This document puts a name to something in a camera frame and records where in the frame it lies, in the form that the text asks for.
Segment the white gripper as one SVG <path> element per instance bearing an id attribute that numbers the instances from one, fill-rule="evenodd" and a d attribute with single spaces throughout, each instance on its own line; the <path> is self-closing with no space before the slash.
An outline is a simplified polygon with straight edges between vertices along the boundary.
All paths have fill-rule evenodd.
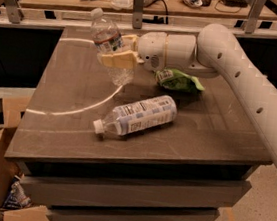
<path id="1" fill-rule="evenodd" d="M 124 35 L 123 52 L 98 52 L 98 61 L 108 68 L 134 69 L 141 64 L 149 71 L 162 70 L 165 67 L 166 38 L 165 32 L 149 32 L 139 39 L 135 34 Z"/>

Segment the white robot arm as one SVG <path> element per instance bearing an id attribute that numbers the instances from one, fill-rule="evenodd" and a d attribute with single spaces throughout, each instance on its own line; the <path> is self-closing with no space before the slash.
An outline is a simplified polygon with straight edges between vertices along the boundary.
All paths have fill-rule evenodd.
<path id="1" fill-rule="evenodd" d="M 174 68 L 198 77 L 222 76 L 277 167 L 277 89 L 250 62 L 232 31 L 214 23 L 197 35 L 149 32 L 125 39 L 122 51 L 98 55 L 101 64 L 132 68 L 140 63 L 149 71 Z"/>

